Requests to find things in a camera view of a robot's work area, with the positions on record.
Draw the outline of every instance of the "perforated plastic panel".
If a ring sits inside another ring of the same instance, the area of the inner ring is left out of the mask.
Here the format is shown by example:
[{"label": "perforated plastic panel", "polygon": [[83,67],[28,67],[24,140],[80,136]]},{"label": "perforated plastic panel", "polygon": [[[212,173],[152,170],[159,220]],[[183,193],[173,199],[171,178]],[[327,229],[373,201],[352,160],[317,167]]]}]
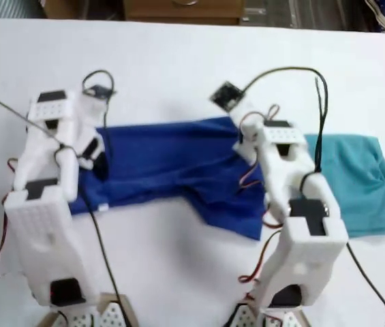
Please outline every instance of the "perforated plastic panel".
[{"label": "perforated plastic panel", "polygon": [[61,315],[56,319],[52,327],[91,327],[91,315],[81,315],[79,317],[68,318],[69,322],[65,321]]},{"label": "perforated plastic panel", "polygon": [[[280,322],[271,317],[266,317],[266,327],[304,327],[295,317],[292,312],[285,312],[283,316],[283,326]],[[262,318],[256,319],[248,305],[243,305],[238,308],[236,315],[230,327],[262,327]]]},{"label": "perforated plastic panel", "polygon": [[293,127],[265,127],[264,134],[266,141],[276,144],[306,143],[301,131]]},{"label": "perforated plastic panel", "polygon": [[124,317],[117,303],[110,303],[103,312],[100,327],[125,327]]},{"label": "perforated plastic panel", "polygon": [[33,104],[29,111],[29,119],[31,121],[47,121],[68,117],[72,113],[71,105],[72,102],[69,99]]},{"label": "perforated plastic panel", "polygon": [[256,317],[248,307],[248,305],[242,305],[238,308],[236,315],[233,318],[233,322],[230,327],[255,327]]},{"label": "perforated plastic panel", "polygon": [[[91,327],[91,315],[74,316],[68,318],[69,325],[65,319],[59,316],[52,327]],[[99,327],[125,327],[125,320],[117,303],[110,303],[99,318]]]}]

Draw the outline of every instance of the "wire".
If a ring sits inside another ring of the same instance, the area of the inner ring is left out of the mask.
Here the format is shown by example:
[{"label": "wire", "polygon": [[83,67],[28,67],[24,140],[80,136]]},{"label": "wire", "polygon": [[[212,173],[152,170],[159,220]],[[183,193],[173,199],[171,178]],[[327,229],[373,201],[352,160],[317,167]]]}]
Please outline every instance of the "wire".
[{"label": "wire", "polygon": [[267,228],[270,228],[272,230],[276,230],[278,228],[282,228],[283,227],[283,224],[282,223],[269,223],[265,220],[265,217],[266,217],[266,214],[268,213],[269,211],[269,208],[271,207],[271,204],[268,205],[268,210],[265,211],[262,215],[262,223],[267,227]]},{"label": "wire", "polygon": [[382,301],[383,305],[385,306],[385,299],[383,295],[380,294],[380,292],[375,288],[374,284],[372,284],[372,281],[368,278],[366,272],[363,270],[362,266],[360,265],[360,262],[357,260],[356,256],[354,255],[354,252],[350,246],[349,243],[347,243],[347,249],[350,252],[351,258],[354,260],[354,263],[356,264],[358,270],[362,274],[363,278],[365,278],[365,281],[371,286],[372,290],[377,294],[378,298]]},{"label": "wire", "polygon": [[7,166],[9,167],[9,169],[12,171],[12,172],[15,172],[15,167],[11,164],[12,161],[15,161],[16,163],[18,163],[18,159],[17,158],[9,158],[7,160]]},{"label": "wire", "polygon": [[241,189],[246,189],[246,188],[251,187],[251,186],[256,185],[256,184],[262,184],[262,181],[259,181],[258,179],[254,180],[254,181],[251,181],[251,182],[249,182],[249,183],[244,184],[245,180],[246,180],[251,174],[253,174],[254,170],[256,170],[256,168],[258,167],[258,164],[259,164],[259,161],[256,159],[256,161],[254,162],[254,164],[252,165],[252,167],[250,167],[250,169],[248,169],[248,170],[241,176],[241,178],[239,179],[239,188],[241,188]]},{"label": "wire", "polygon": [[257,75],[248,85],[243,89],[242,93],[246,93],[259,79],[265,77],[269,74],[275,72],[284,72],[290,70],[298,70],[304,72],[313,72],[316,76],[321,80],[322,85],[324,87],[324,105],[322,104],[322,98],[320,95],[320,89],[318,85],[318,79],[315,79],[316,91],[318,94],[318,101],[320,103],[320,129],[318,132],[318,139],[316,141],[315,146],[315,172],[321,172],[321,159],[322,159],[322,131],[324,130],[324,124],[326,120],[326,116],[328,113],[328,85],[326,79],[323,75],[316,69],[310,67],[297,67],[297,66],[289,66],[289,67],[279,67],[275,69],[268,70]]},{"label": "wire", "polygon": [[278,104],[273,104],[271,107],[268,109],[268,114],[266,116],[267,121],[272,121],[274,117],[277,116],[277,114],[280,111],[280,106]]},{"label": "wire", "polygon": [[83,78],[83,81],[82,81],[82,90],[83,91],[87,90],[87,87],[86,87],[87,80],[96,74],[105,74],[110,79],[110,93],[106,99],[106,112],[104,113],[104,116],[103,116],[103,130],[104,130],[104,133],[106,135],[106,143],[107,143],[107,147],[109,149],[109,156],[112,158],[113,148],[112,148],[112,143],[110,141],[110,135],[109,135],[108,130],[107,130],[107,116],[108,116],[108,112],[109,112],[110,100],[112,99],[112,96],[115,94],[115,79],[113,78],[112,74],[110,72],[108,72],[107,70],[104,70],[104,69],[95,70],[94,72],[89,73],[85,78]]},{"label": "wire", "polygon": [[65,325],[66,326],[69,326],[69,322],[68,322],[68,318],[67,318],[67,316],[62,312],[62,311],[57,311],[57,313],[59,314],[59,315],[61,315],[62,316],[62,318],[65,320]]},{"label": "wire", "polygon": [[256,267],[254,268],[253,272],[250,275],[239,276],[239,278],[238,278],[239,283],[242,283],[242,284],[249,283],[250,281],[252,281],[256,277],[256,275],[259,272],[260,267],[262,266],[263,256],[265,254],[266,248],[268,247],[268,245],[269,245],[270,241],[273,239],[273,237],[275,235],[279,234],[280,232],[281,232],[281,230],[277,230],[276,232],[273,232],[271,234],[271,236],[269,236],[268,240],[266,240],[266,242],[262,248],[262,252],[260,253],[258,263],[256,264]]},{"label": "wire", "polygon": [[121,309],[121,312],[122,312],[122,314],[124,316],[125,326],[126,327],[132,327],[132,324],[130,323],[128,317],[125,314],[125,309],[124,309],[124,306],[123,306],[123,304],[121,302],[121,297],[119,296],[117,283],[115,282],[115,278],[113,276],[112,269],[110,268],[109,259],[108,259],[107,253],[106,253],[106,249],[104,248],[103,238],[102,238],[102,234],[101,234],[101,232],[99,230],[97,219],[95,218],[94,212],[91,209],[91,205],[89,203],[89,199],[88,199],[88,197],[86,195],[86,192],[84,191],[83,187],[79,186],[78,189],[79,189],[80,195],[82,196],[83,202],[86,205],[86,208],[88,209],[88,212],[89,212],[89,214],[90,214],[90,216],[92,218],[92,222],[94,223],[95,231],[97,232],[99,247],[102,250],[102,255],[103,255],[103,258],[104,258],[104,263],[106,264],[106,268],[108,270],[108,274],[109,274],[110,280],[112,281],[112,285],[113,285],[113,288],[114,288],[114,291],[115,291],[115,295],[116,295],[117,300],[118,300],[119,308]]},{"label": "wire", "polygon": [[[258,111],[253,111],[253,112],[249,112],[247,113],[242,119],[241,119],[241,122],[239,123],[239,127],[238,127],[238,130],[240,131],[240,133],[242,133],[242,124],[244,122],[244,120],[251,114],[258,114],[260,115],[264,121],[272,121],[274,119],[275,116],[277,116],[277,114],[279,113],[280,111],[280,106],[278,104],[273,104],[269,110],[268,110],[268,114],[266,116],[264,116],[261,112],[258,112]],[[263,182],[260,181],[260,180],[254,180],[252,182],[249,182],[247,184],[244,184],[245,180],[254,172],[254,170],[256,170],[256,168],[258,167],[258,164],[259,164],[259,161],[258,161],[258,155],[257,155],[257,149],[256,149],[256,161],[254,162],[254,164],[252,165],[252,167],[250,169],[248,169],[242,176],[241,178],[239,179],[239,187],[241,189],[246,189],[248,187],[251,187],[253,185],[257,185],[257,184],[262,184],[263,185]]]},{"label": "wire", "polygon": [[12,114],[17,116],[19,119],[25,121],[26,123],[28,123],[28,124],[36,127],[36,128],[38,128],[40,131],[43,131],[49,138],[52,138],[53,140],[55,140],[59,144],[62,144],[62,142],[59,141],[53,134],[51,134],[48,129],[45,129],[45,128],[39,126],[38,124],[34,123],[33,121],[31,121],[30,119],[26,118],[25,116],[21,115],[18,111],[16,111],[15,109],[9,107],[7,104],[4,104],[1,101],[0,101],[0,106],[2,106],[3,108],[9,110]]},{"label": "wire", "polygon": [[[4,202],[6,201],[8,193],[3,196],[3,199],[1,199],[1,205],[4,205]],[[8,226],[9,220],[7,218],[6,212],[3,214],[3,231],[1,233],[1,240],[0,240],[0,255],[1,251],[3,250],[4,243],[6,241],[6,235],[7,235],[7,226]]]}]

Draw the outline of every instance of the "wooden base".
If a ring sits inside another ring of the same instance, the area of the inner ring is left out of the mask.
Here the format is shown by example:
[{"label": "wooden base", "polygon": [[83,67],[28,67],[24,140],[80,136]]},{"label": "wooden base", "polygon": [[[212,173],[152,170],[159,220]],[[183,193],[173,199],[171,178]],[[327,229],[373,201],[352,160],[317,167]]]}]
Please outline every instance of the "wooden base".
[{"label": "wooden base", "polygon": [[[128,297],[124,294],[121,294],[119,296],[121,298],[121,304],[124,307],[125,314],[127,315],[127,318],[129,318],[130,324],[132,324],[132,327],[139,327],[138,320],[136,319],[136,315],[132,309],[132,306],[130,305],[130,301]],[[117,296],[115,294],[111,293],[103,293],[100,298],[100,303],[97,306],[97,310],[100,313],[100,315],[106,310],[109,303],[116,302]],[[58,318],[58,313],[50,312],[48,315],[44,317],[44,319],[37,325],[37,327],[51,327],[56,319]]]}]

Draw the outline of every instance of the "floor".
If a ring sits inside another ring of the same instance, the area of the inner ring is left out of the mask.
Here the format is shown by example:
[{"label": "floor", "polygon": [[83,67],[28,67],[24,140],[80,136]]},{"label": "floor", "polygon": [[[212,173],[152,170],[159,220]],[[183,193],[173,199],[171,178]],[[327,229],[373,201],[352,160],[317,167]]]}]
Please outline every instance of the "floor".
[{"label": "floor", "polygon": [[376,21],[364,0],[245,0],[242,25],[372,31]]}]

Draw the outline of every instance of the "teal cloth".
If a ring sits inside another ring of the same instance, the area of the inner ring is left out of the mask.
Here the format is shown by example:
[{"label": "teal cloth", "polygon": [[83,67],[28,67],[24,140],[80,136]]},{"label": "teal cloth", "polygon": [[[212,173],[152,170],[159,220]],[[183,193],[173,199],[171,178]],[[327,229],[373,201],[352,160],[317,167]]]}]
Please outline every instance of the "teal cloth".
[{"label": "teal cloth", "polygon": [[[307,135],[313,157],[316,135]],[[350,237],[385,234],[385,158],[377,138],[324,135],[322,172]]]}]

